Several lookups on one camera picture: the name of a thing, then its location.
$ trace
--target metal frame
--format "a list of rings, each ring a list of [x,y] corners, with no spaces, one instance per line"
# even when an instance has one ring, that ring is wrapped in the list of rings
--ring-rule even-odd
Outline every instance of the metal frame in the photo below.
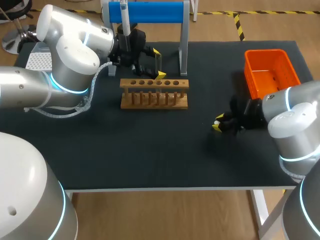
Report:
[[[104,25],[107,28],[114,31],[114,26],[110,22],[109,13],[109,2],[112,0],[100,0],[102,6],[102,17]],[[183,22],[181,24],[180,32],[180,43],[179,43],[179,65],[180,65],[180,75],[187,76],[187,63],[188,63],[188,42],[189,42],[189,14],[190,14],[190,3],[189,0],[183,1]],[[116,75],[116,66],[109,68],[109,76]]]
[[[282,227],[282,211],[286,200],[293,190],[286,190],[283,197],[269,214],[263,190],[251,190],[251,197],[258,224],[260,240],[271,240]]]
[[[109,189],[81,189],[65,190],[72,200],[73,193],[101,193],[101,192],[147,192],[147,191],[217,191],[217,190],[250,190],[260,240],[271,240],[282,227],[282,211],[287,198],[294,186],[278,187],[150,187],[150,188],[109,188]],[[283,197],[269,214],[262,189],[287,189]]]
[[[102,7],[102,19],[103,19],[103,24],[105,27],[109,28],[112,30],[112,32],[115,32],[114,25],[113,23],[110,23],[110,15],[109,15],[109,0],[101,0],[101,7]],[[116,75],[117,71],[117,66],[115,65],[110,65],[108,67],[108,75],[111,77],[114,77]]]
[[[199,0],[190,0],[191,7],[192,7],[192,13],[193,13],[193,21],[197,21],[197,15],[198,15],[198,4]]]

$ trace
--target blue roller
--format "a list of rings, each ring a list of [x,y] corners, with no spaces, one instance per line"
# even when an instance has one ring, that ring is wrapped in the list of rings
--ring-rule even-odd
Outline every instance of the blue roller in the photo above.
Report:
[[[131,24],[182,24],[183,2],[128,2]],[[110,23],[120,24],[120,2],[109,2]]]

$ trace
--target white perforated panel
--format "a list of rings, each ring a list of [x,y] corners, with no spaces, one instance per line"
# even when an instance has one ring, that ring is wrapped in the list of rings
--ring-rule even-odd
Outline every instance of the white perforated panel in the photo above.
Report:
[[[51,71],[52,59],[50,52],[34,52],[30,53],[28,62],[25,66],[26,69],[36,71]]]

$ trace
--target yellow black hazard tape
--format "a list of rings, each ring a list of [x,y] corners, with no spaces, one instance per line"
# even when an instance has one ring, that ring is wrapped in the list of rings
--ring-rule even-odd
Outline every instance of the yellow black hazard tape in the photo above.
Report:
[[[320,14],[320,11],[200,11],[198,15],[233,15],[233,14]]]
[[[233,19],[234,19],[234,23],[235,23],[236,29],[238,31],[238,35],[239,35],[240,41],[245,41],[246,38],[245,38],[245,35],[244,35],[244,31],[242,30],[242,27],[240,25],[239,14],[234,13],[233,14]]]
[[[66,9],[72,13],[78,14],[101,14],[99,11],[92,11],[92,10],[73,10],[73,9]],[[31,12],[41,12],[42,9],[31,9]],[[197,13],[198,15],[233,15],[233,14],[320,14],[320,11],[268,11],[268,10],[258,10],[258,11],[200,11]]]
[[[78,13],[78,14],[101,14],[99,11],[91,11],[91,10],[73,10],[73,9],[65,9],[72,13]],[[42,9],[31,9],[30,12],[41,12]]]

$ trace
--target chair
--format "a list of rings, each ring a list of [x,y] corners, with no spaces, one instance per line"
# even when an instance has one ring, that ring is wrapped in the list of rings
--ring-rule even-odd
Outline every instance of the chair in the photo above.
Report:
[[[19,54],[23,43],[37,42],[36,26],[24,25],[21,26],[19,18],[26,15],[33,18],[28,14],[32,7],[32,0],[10,0],[0,1],[0,20],[8,20],[14,23],[15,30],[8,32],[2,39],[2,47],[5,51],[11,54]]]

